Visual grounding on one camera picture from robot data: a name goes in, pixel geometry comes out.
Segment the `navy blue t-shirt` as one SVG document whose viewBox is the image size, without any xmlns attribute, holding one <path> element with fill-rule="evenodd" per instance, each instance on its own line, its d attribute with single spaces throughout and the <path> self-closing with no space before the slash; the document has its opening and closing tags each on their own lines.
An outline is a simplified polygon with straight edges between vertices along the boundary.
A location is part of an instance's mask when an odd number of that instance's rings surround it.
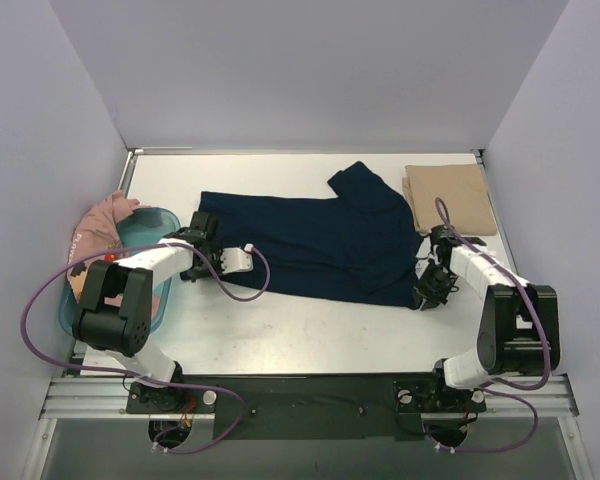
<svg viewBox="0 0 600 480">
<path fill-rule="evenodd" d="M 254 245 L 263 255 L 226 282 L 274 293 L 404 307 L 413 289 L 422 237 L 404 197 L 364 163 L 338 171 L 329 199 L 204 191 L 199 209 L 219 221 L 217 243 Z"/>
</svg>

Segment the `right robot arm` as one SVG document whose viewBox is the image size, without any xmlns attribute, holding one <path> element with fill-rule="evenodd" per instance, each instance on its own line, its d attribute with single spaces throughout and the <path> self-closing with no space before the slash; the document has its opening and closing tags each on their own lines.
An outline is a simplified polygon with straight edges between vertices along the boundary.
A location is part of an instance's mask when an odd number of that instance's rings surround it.
<svg viewBox="0 0 600 480">
<path fill-rule="evenodd" d="M 426 385 L 430 404 L 449 409 L 462 390 L 493 384 L 518 391 L 544 387 L 561 356 L 556 291 L 513 273 L 477 237 L 439 225 L 429 239 L 427 265 L 414 287 L 416 306 L 445 305 L 459 280 L 482 301 L 475 346 L 439 362 L 442 375 Z"/>
</svg>

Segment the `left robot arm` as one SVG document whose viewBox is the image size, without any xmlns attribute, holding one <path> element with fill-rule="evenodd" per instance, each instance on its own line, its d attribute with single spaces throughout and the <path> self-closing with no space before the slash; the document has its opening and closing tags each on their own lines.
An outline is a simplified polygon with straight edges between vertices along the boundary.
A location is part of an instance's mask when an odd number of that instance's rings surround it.
<svg viewBox="0 0 600 480">
<path fill-rule="evenodd" d="M 96 260 L 86 272 L 74 336 L 119 362 L 135 378 L 139 401 L 164 412 L 184 405 L 186 388 L 182 367 L 149 339 L 153 290 L 174 276 L 195 282 L 221 273 L 218 227 L 217 217 L 196 212 L 189 226 L 153 249 L 115 262 Z"/>
</svg>

